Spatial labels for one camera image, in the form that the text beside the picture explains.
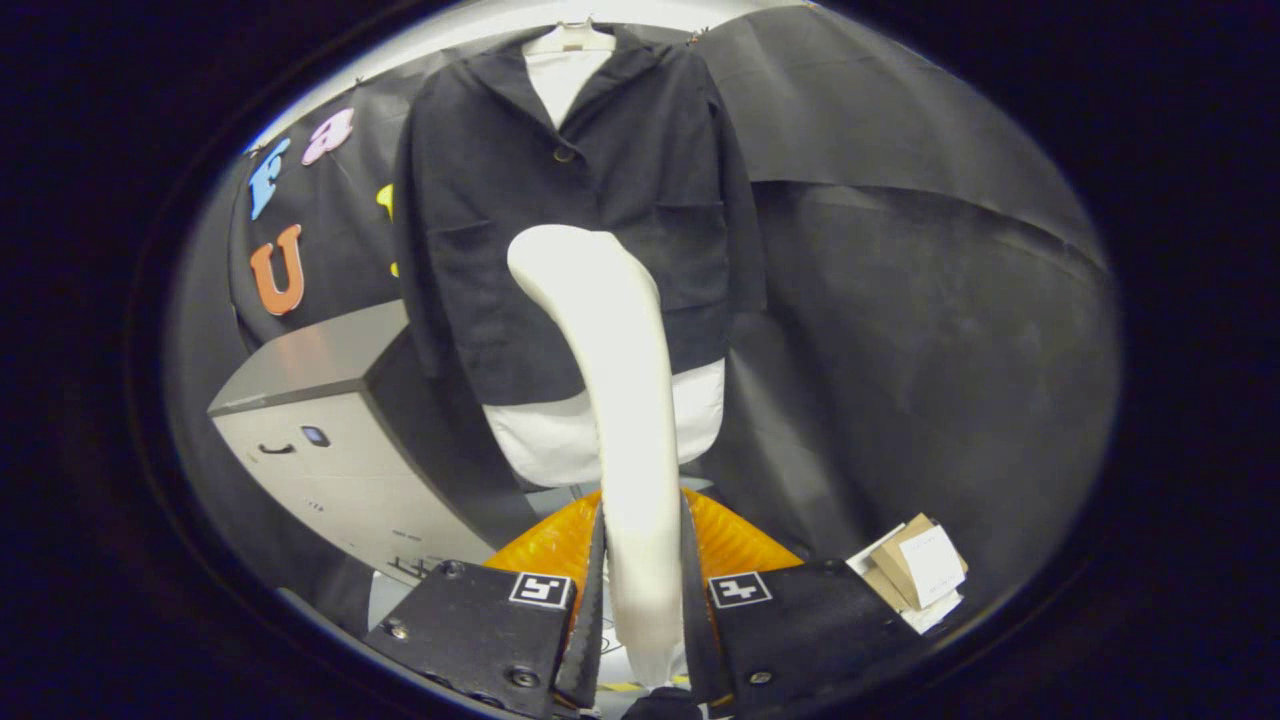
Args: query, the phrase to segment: white shirt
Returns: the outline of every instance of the white shirt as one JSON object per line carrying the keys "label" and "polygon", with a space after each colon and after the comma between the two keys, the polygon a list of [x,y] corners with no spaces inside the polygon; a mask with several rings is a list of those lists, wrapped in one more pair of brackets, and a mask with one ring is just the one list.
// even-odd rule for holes
{"label": "white shirt", "polygon": [[[529,79],[558,128],[573,99],[611,53],[577,50],[525,56]],[[671,379],[676,452],[689,462],[719,434],[724,414],[724,360]],[[485,405],[485,418],[511,466],[526,480],[558,487],[600,479],[599,441],[586,392],[554,402]]]}

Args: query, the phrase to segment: jacket sleeve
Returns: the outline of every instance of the jacket sleeve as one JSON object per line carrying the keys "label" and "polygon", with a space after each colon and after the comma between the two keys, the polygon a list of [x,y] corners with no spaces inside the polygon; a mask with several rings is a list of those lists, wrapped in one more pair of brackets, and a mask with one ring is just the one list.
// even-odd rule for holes
{"label": "jacket sleeve", "polygon": [[719,145],[721,199],[728,225],[730,307],[745,313],[760,311],[765,306],[764,242],[755,220],[751,181],[733,123],[709,69],[707,96]]}
{"label": "jacket sleeve", "polygon": [[452,332],[426,247],[426,224],[422,220],[421,197],[417,192],[415,143],[421,142],[421,118],[416,113],[422,96],[410,108],[401,131],[392,174],[392,237],[396,266],[399,273],[401,296],[408,314],[410,336],[428,377],[438,377],[452,346]]}

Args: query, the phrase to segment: jacket collar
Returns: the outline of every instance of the jacket collar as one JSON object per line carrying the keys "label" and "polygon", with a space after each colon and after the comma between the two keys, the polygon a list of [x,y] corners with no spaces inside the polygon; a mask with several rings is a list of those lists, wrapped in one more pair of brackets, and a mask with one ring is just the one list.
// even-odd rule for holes
{"label": "jacket collar", "polygon": [[[550,32],[554,26],[547,26],[522,32],[503,42],[498,47],[486,50],[479,55],[462,60],[463,65],[471,70],[481,83],[515,105],[526,115],[535,118],[549,131],[556,132],[547,106],[543,105],[534,83],[529,79],[529,69],[525,65],[525,56],[521,47],[536,37]],[[598,24],[596,29],[612,32],[617,38],[613,54],[603,65],[586,81],[582,90],[564,115],[564,126],[568,126],[573,114],[595,101],[596,99],[626,85],[649,68],[658,64],[654,46],[644,42],[635,35],[618,26]]]}

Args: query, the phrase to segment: cardboard box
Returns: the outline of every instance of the cardboard box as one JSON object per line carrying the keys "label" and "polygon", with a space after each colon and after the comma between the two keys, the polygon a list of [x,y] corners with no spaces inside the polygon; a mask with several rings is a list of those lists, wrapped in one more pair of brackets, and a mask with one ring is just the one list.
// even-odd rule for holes
{"label": "cardboard box", "polygon": [[[874,568],[863,578],[897,611],[924,610],[929,603],[954,591],[969,573],[969,565],[951,546],[945,530],[938,528],[931,532],[933,529],[934,524],[924,514],[916,515],[906,528],[870,553]],[[922,577],[913,575],[913,561],[916,565],[916,575]]]}

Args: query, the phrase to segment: black jacket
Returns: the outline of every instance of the black jacket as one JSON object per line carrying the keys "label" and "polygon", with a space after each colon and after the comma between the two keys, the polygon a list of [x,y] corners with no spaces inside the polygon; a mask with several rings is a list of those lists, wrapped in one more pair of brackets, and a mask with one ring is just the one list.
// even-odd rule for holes
{"label": "black jacket", "polygon": [[584,387],[563,336],[507,269],[508,245],[531,225],[609,231],[644,263],[673,373],[723,357],[730,313],[764,305],[750,184],[704,61],[614,28],[613,55],[557,131],[521,54],[549,29],[429,77],[396,163],[392,225],[415,342],[429,374],[454,343],[486,405]]}

